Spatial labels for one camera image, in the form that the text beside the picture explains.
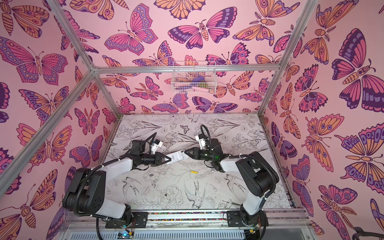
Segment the white remote with display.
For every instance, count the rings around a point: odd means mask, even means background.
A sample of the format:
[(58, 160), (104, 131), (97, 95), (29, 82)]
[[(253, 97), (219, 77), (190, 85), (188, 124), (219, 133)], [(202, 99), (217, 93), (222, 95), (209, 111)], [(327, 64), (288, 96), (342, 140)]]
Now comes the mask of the white remote with display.
[(171, 161), (167, 162), (167, 164), (172, 164), (181, 160), (187, 160), (189, 158), (189, 156), (186, 155), (184, 151), (167, 154), (167, 157), (171, 158)]

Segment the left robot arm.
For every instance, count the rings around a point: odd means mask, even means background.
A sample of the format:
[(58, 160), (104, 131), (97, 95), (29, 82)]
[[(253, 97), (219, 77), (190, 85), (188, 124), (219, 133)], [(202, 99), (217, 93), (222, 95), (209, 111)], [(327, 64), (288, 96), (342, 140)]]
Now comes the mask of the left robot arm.
[(63, 208), (77, 217), (94, 217), (112, 221), (117, 226), (129, 226), (133, 222), (131, 206), (108, 197), (106, 183), (115, 177), (136, 170), (140, 165), (158, 167), (172, 158), (157, 152), (161, 142), (156, 140), (145, 153), (147, 141), (134, 140), (132, 148), (120, 157), (97, 167), (80, 168), (66, 190)]

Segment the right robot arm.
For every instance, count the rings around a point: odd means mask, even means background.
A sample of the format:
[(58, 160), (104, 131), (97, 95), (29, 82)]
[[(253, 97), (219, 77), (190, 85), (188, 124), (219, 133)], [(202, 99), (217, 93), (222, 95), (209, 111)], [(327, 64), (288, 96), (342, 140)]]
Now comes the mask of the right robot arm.
[(275, 192), (279, 175), (274, 168), (258, 152), (250, 154), (226, 154), (222, 151), (217, 139), (205, 140), (204, 146), (183, 151), (183, 154), (194, 160), (208, 161), (221, 173), (239, 173), (245, 182), (248, 193), (241, 204), (240, 215), (247, 226), (261, 222), (264, 204)]

